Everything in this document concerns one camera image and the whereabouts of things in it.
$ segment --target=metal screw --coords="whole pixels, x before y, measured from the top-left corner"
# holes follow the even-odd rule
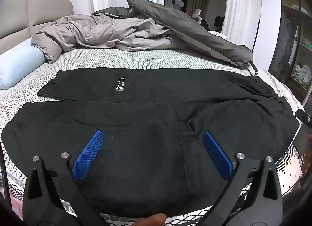
[[[38,155],[36,155],[36,156],[34,156],[34,157],[32,158],[32,160],[33,160],[34,162],[38,162],[39,159],[40,159],[40,156],[38,156]]]
[[[269,163],[273,162],[273,158],[272,158],[271,156],[269,156],[269,155],[266,157],[266,160],[267,160]]]
[[[63,159],[68,158],[68,156],[69,156],[69,153],[68,153],[68,152],[63,152],[63,153],[60,155],[60,157],[63,158]]]
[[[242,160],[242,159],[245,158],[245,155],[244,155],[243,153],[239,152],[239,153],[236,154],[236,157],[237,157],[238,159]]]

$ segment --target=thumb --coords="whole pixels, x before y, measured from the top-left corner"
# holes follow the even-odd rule
[[[149,218],[141,219],[135,223],[133,223],[131,226],[163,226],[163,224],[166,221],[166,215],[165,214],[156,214]]]

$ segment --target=bed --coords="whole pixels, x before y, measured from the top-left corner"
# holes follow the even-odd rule
[[[14,21],[0,31],[0,54],[31,37],[39,28],[65,15],[73,14],[72,5],[69,0],[1,0],[0,12],[3,16],[9,17],[16,7],[24,7],[24,16],[18,17],[20,23]],[[5,125],[13,119],[15,113],[26,102],[56,101],[52,98],[40,97],[37,95],[39,89],[49,80],[53,79],[59,70],[69,70],[76,68],[134,68],[134,69],[155,69],[155,68],[193,68],[193,69],[219,69],[235,72],[244,76],[250,76],[248,70],[235,68],[225,65],[216,59],[209,58],[195,50],[147,50],[138,52],[125,52],[115,48],[112,49],[91,49],[79,47],[72,51],[62,53],[53,64],[44,63],[19,83],[8,90],[0,90],[0,134]],[[296,100],[291,91],[282,83],[277,81],[268,72],[259,69],[258,76],[267,84],[272,86],[279,96],[284,96],[291,105],[293,113],[298,109],[303,109],[302,105]],[[292,184],[300,177],[301,160],[291,144],[282,158],[276,163],[277,172],[280,176],[282,194],[285,193]],[[25,175],[10,160],[3,144],[1,143],[7,166],[10,189],[18,199],[22,200],[23,189],[25,186]],[[291,178],[286,177],[286,172],[295,173]],[[63,201],[63,205],[68,212],[74,211],[69,203]],[[178,224],[184,221],[191,221],[203,215],[207,209],[194,211],[187,215],[168,218],[168,224]],[[129,218],[112,217],[103,214],[104,218],[115,225],[125,224],[125,221],[133,221]]]

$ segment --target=beige leather headboard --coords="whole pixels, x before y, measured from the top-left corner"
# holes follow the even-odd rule
[[[43,26],[72,14],[69,0],[0,0],[0,54]]]

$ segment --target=dark gray duvet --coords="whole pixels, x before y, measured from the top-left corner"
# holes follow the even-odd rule
[[[76,47],[116,47],[124,51],[185,49],[245,68],[252,51],[212,35],[187,14],[148,0],[128,0],[129,8],[110,7],[88,15],[71,15],[44,26],[31,44],[49,64]]]

